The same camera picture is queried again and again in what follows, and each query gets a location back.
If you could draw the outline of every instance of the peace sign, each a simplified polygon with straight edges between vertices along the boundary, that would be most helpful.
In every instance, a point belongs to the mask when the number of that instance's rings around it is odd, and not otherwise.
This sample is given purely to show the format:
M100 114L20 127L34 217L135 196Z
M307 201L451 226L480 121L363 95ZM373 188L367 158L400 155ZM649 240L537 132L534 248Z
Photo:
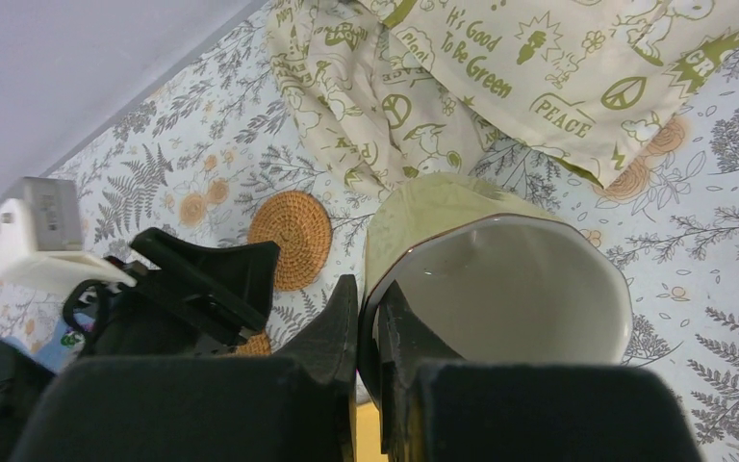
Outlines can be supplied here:
M412 101L402 94L390 94L381 103L387 119L390 121L390 129L394 130L403 126L409 114L412 113Z
M647 77L627 77L613 84L601 97L601 104L612 111L621 111L633 107L642 99Z

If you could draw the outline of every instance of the folded fabric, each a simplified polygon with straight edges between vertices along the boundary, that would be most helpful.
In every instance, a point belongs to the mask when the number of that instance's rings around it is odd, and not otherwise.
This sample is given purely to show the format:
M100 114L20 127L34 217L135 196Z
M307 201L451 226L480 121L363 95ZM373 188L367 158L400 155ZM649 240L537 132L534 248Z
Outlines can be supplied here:
M390 67L386 28L358 3L276 0L270 66L301 142L378 197L433 171L469 173L499 131L422 68Z
M396 65L603 186L739 46L739 0L360 1Z

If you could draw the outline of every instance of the tablecloth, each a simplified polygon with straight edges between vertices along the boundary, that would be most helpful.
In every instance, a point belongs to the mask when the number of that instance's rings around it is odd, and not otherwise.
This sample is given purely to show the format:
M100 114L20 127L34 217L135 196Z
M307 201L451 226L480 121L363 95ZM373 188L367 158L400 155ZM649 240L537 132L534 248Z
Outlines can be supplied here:
M77 183L87 248L121 259L134 258L127 243L149 226L243 244L268 197L315 196L332 220L332 248L313 285L275 294L267 332L276 350L340 274L363 283L379 203L346 191L301 147L269 71L265 18L253 14L52 176ZM739 50L676 121L609 192L506 138L473 174L567 220L624 272L634 310L624 362L663 377L707 460L739 462ZM0 284L0 336L59 369L79 340L60 302Z

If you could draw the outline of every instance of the white robot part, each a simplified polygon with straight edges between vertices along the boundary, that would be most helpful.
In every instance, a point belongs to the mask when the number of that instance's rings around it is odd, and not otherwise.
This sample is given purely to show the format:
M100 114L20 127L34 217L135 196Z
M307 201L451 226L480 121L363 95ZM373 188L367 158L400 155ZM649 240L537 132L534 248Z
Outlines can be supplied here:
M1 205L0 280L64 296L87 279L137 284L132 276L81 248L38 250L36 229L24 200L7 199Z

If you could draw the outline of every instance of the round brown coaster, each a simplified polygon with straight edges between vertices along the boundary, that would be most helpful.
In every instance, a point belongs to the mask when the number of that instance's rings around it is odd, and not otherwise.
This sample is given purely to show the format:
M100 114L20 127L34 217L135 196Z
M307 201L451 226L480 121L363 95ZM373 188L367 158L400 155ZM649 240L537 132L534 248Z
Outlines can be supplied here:
M251 244L274 241L282 249L273 283L277 291L309 286L324 267L332 239L324 207L300 191L281 192L268 199L247 233Z
M270 354L270 339L265 332L250 336L247 343L237 347L234 356L268 356Z

